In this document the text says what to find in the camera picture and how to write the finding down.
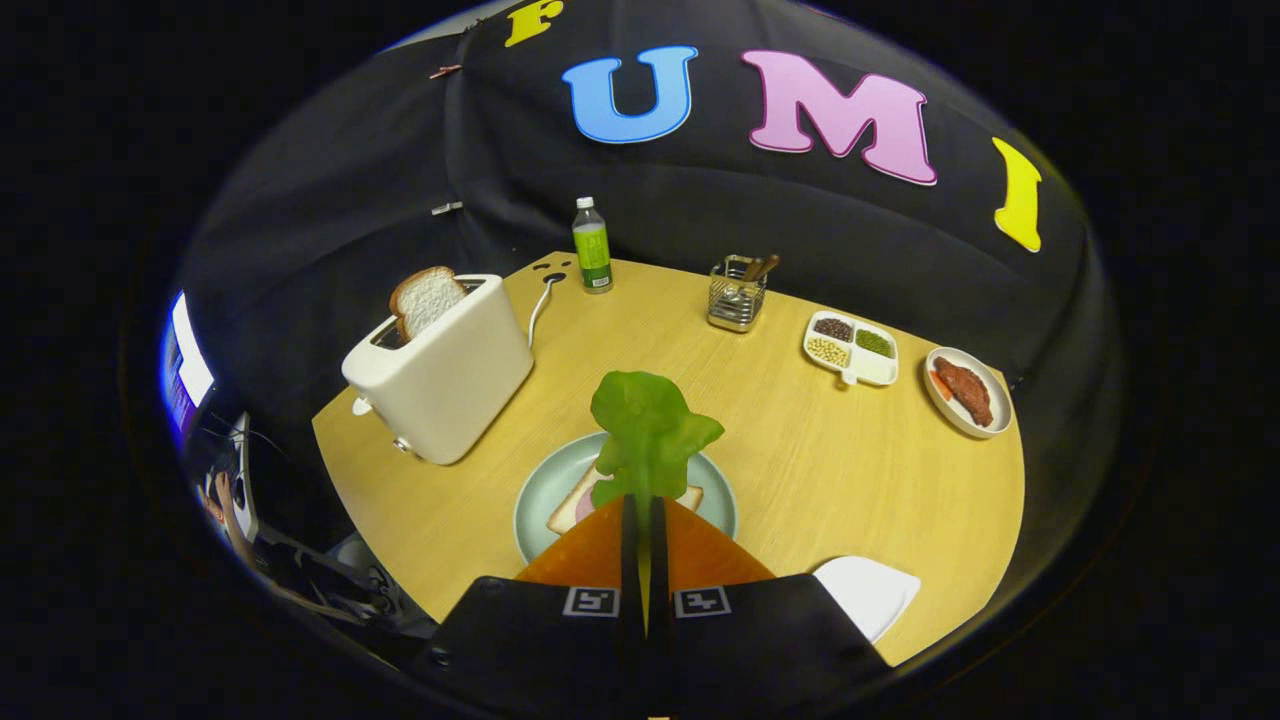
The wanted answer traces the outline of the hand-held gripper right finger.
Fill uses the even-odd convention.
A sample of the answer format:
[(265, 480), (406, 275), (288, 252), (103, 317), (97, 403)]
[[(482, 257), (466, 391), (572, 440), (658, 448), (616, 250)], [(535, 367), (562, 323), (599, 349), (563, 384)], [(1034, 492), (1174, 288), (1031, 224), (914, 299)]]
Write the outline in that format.
[(686, 507), (650, 506), (645, 700), (673, 719), (859, 714), (891, 669), (810, 574), (776, 577)]

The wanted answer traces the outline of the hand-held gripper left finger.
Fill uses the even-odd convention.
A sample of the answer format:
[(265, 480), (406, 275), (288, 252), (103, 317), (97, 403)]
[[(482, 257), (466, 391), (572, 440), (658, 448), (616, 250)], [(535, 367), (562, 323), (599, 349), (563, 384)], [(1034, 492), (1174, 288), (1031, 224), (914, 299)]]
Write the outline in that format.
[(416, 657), (416, 679), (461, 717), (644, 717), (636, 501), (607, 511), (614, 582), (479, 577)]

